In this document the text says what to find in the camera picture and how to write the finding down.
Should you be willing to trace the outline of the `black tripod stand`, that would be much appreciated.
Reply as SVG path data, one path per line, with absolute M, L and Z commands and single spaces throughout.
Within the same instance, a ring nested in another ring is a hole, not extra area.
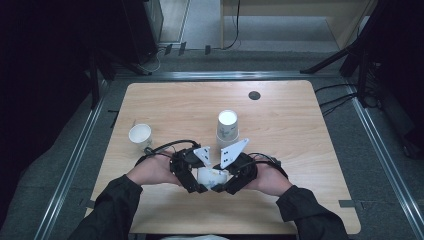
M 324 59 L 318 64 L 303 69 L 301 74 L 315 74 L 328 65 L 345 57 L 339 73 L 342 77 L 351 77 L 356 69 L 359 69 L 356 98 L 360 104 L 366 108 L 366 82 L 367 74 L 370 69 L 370 56 L 377 43 L 377 32 L 380 29 L 385 9 L 389 5 L 389 0 L 377 0 L 376 7 L 365 24 L 359 36 L 347 47 Z

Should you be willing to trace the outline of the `printed white paper cup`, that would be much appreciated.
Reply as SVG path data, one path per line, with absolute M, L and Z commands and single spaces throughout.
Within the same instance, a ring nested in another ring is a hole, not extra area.
M 226 170 L 217 170 L 208 167 L 202 167 L 197 170 L 197 181 L 208 190 L 219 184 L 227 182 L 229 172 Z
M 152 146 L 152 129 L 147 124 L 134 125 L 129 133 L 129 140 L 136 144 L 141 150 Z

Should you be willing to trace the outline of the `dark curtain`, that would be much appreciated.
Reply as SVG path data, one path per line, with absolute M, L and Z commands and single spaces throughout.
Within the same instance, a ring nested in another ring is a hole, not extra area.
M 381 107 L 405 155 L 424 159 L 424 0 L 377 0 L 369 23 Z
M 91 94 L 96 0 L 0 0 L 0 228 L 21 173 Z

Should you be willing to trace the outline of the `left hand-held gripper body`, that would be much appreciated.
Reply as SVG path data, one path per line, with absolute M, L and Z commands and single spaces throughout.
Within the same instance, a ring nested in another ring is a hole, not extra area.
M 172 154 L 170 171 L 177 177 L 182 186 L 198 186 L 192 169 L 204 167 L 205 164 L 195 155 L 195 147 L 182 149 Z

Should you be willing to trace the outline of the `person's right hand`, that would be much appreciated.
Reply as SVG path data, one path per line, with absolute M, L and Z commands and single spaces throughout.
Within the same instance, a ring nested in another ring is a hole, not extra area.
M 293 184 L 277 169 L 258 164 L 257 178 L 251 181 L 246 189 L 256 190 L 270 196 L 282 196 Z

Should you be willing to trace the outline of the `black metal stand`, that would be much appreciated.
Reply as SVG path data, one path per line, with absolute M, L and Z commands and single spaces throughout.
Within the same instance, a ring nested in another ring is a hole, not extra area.
M 89 78 L 91 83 L 91 108 L 94 109 L 100 102 L 100 87 L 98 73 L 101 73 L 105 79 L 113 81 L 115 70 L 113 63 L 117 63 L 127 70 L 141 76 L 150 76 L 151 71 L 142 70 L 140 67 L 125 61 L 123 58 L 111 53 L 110 51 L 98 48 L 89 49 Z

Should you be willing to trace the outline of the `person's grey clothing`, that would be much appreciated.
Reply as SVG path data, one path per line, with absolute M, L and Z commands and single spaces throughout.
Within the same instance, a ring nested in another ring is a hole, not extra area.
M 228 238 L 218 236 L 218 235 L 200 235 L 200 236 L 184 236 L 184 235 L 177 235 L 177 236 L 167 236 L 167 237 L 161 237 L 159 240 L 230 240 Z

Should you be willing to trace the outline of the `black computer tower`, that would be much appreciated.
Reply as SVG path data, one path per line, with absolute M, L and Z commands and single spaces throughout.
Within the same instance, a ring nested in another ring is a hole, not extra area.
M 135 46 L 136 62 L 143 63 L 158 52 L 164 16 L 160 0 L 122 0 Z

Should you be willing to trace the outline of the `metal floor rail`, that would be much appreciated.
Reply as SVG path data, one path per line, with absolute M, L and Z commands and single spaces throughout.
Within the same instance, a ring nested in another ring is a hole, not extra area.
M 266 80 L 302 80 L 315 78 L 339 78 L 337 71 L 324 71 L 304 74 L 296 71 L 200 71 L 200 72 L 159 72 L 151 75 L 136 75 L 122 72 L 116 80 L 133 82 L 205 82 L 205 81 L 266 81 Z
M 75 174 L 78 170 L 86 146 L 94 130 L 95 124 L 97 123 L 97 120 L 100 116 L 104 105 L 104 99 L 110 89 L 110 85 L 111 82 L 108 80 L 103 79 L 101 81 L 99 102 L 90 111 L 84 123 L 83 129 L 73 148 L 72 154 L 68 159 L 65 170 L 63 171 L 54 194 L 48 203 L 42 221 L 39 224 L 34 240 L 48 240 L 51 235 L 59 213 L 71 188 L 72 182 L 75 178 Z
M 370 111 L 364 108 L 358 100 L 353 101 L 357 115 L 370 139 L 377 154 L 383 171 L 397 197 L 397 200 L 411 226 L 417 240 L 424 240 L 424 214 L 414 199 L 404 178 L 401 176 L 387 144 L 384 142 L 377 125 L 370 115 Z

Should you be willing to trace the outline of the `stack of white paper cups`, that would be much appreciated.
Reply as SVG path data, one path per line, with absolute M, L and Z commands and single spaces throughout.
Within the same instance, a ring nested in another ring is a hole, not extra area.
M 233 110 L 223 110 L 218 115 L 216 130 L 217 144 L 225 148 L 238 141 L 238 116 Z

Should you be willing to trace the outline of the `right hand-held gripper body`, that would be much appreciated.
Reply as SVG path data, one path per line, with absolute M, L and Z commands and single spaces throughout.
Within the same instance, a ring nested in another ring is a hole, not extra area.
M 248 143 L 245 138 L 221 149 L 219 168 L 230 175 L 224 187 L 245 187 L 257 177 L 255 160 L 243 152 Z

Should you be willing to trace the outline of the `person's left hand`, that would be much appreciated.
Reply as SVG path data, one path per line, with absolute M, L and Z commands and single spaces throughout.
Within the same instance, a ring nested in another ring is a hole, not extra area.
M 126 176 L 139 186 L 169 183 L 180 185 L 170 171 L 170 158 L 163 155 L 150 157 L 131 169 Z

